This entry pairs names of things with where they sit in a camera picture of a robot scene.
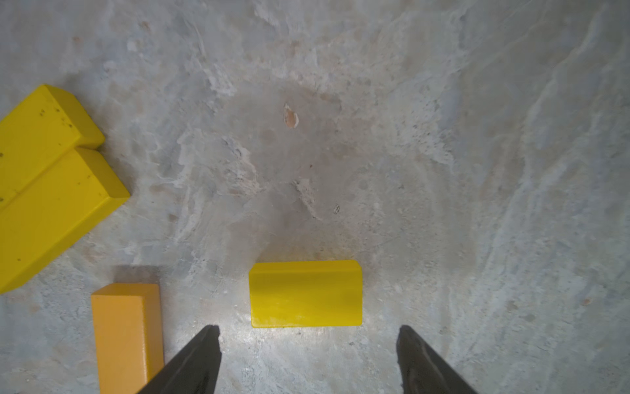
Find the block face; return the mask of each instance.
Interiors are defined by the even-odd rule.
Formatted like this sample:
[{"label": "block face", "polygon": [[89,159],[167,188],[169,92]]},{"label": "block face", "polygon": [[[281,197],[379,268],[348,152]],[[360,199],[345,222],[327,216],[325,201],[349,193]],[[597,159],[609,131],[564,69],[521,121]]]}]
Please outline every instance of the block face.
[{"label": "block face", "polygon": [[249,300],[254,327],[361,325],[361,267],[354,260],[256,263]]},{"label": "block face", "polygon": [[135,394],[164,366],[159,287],[114,283],[92,294],[101,394]]},{"label": "block face", "polygon": [[0,293],[24,284],[128,197],[100,153],[66,153],[0,210]]},{"label": "block face", "polygon": [[72,94],[41,85],[0,120],[0,209],[72,148],[104,141]]}]

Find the concrete floor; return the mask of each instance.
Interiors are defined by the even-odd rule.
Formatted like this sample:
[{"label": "concrete floor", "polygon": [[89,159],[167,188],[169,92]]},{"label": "concrete floor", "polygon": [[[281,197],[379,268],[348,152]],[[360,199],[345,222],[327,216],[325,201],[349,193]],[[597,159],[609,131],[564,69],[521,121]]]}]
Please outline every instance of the concrete floor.
[{"label": "concrete floor", "polygon": [[[167,359],[220,326],[217,393],[401,393],[401,324],[480,393],[630,392],[627,1],[20,0],[0,37],[0,114],[73,92],[132,193],[0,297],[1,393],[98,392],[112,281],[159,281]],[[341,258],[362,326],[251,328],[255,261]]]}]

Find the wooden block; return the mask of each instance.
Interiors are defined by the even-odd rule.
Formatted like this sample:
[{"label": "wooden block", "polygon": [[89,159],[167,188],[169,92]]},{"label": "wooden block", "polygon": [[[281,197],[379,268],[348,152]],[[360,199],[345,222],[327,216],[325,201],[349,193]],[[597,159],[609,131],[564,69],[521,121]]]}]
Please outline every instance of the wooden block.
[{"label": "wooden block", "polygon": [[0,293],[24,284],[128,198],[100,153],[63,155],[0,210]]},{"label": "wooden block", "polygon": [[92,316],[101,394],[136,394],[164,366],[159,286],[107,285]]},{"label": "wooden block", "polygon": [[72,148],[104,141],[72,94],[41,85],[0,121],[0,209]]},{"label": "wooden block", "polygon": [[249,300],[254,327],[361,325],[361,267],[354,260],[256,263]]}]

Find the orange block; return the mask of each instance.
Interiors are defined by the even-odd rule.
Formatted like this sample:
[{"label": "orange block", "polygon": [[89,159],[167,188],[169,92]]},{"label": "orange block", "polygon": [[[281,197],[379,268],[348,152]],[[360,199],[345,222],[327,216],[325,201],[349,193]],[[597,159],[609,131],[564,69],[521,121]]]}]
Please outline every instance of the orange block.
[{"label": "orange block", "polygon": [[92,315],[101,394],[136,394],[164,366],[159,286],[107,285]]}]

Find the brown spot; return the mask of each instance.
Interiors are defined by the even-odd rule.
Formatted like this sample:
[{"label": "brown spot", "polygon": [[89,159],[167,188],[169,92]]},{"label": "brown spot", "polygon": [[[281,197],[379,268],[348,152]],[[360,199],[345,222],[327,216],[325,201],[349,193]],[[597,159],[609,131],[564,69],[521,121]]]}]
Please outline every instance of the brown spot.
[{"label": "brown spot", "polygon": [[350,11],[353,6],[352,0],[337,0],[331,3],[331,9],[335,12]]},{"label": "brown spot", "polygon": [[142,103],[142,96],[137,95],[134,97],[135,114],[142,115],[144,113],[144,104]]},{"label": "brown spot", "polygon": [[275,142],[275,133],[273,130],[267,129],[260,133],[260,141],[265,145],[271,145]]},{"label": "brown spot", "polygon": [[329,101],[329,102],[332,102],[335,100],[335,96],[331,95],[330,93],[322,93],[319,95],[319,98],[324,101]]},{"label": "brown spot", "polygon": [[299,41],[291,41],[291,45],[289,47],[289,55],[291,57],[295,56],[295,53],[297,52],[297,48],[300,46],[300,42]]},{"label": "brown spot", "polygon": [[360,42],[361,39],[363,39],[363,29],[360,27],[355,29],[354,33],[352,33],[352,36],[354,37],[355,41]]},{"label": "brown spot", "polygon": [[284,123],[290,129],[295,129],[297,124],[300,122],[300,119],[297,117],[297,114],[293,112],[289,104],[284,105]]},{"label": "brown spot", "polygon": [[608,346],[608,341],[606,340],[606,338],[604,338],[601,341],[597,342],[597,344],[595,345],[595,348],[597,350],[600,350],[607,346]]},{"label": "brown spot", "polygon": [[163,185],[162,183],[158,184],[158,185],[151,185],[149,186],[149,191],[153,194],[157,194],[157,193],[161,193],[161,192],[165,192],[167,191],[168,186]]},{"label": "brown spot", "polygon": [[516,305],[514,300],[510,300],[508,301],[507,306],[505,306],[505,309],[507,309],[508,311],[515,311],[518,309],[518,306]]}]

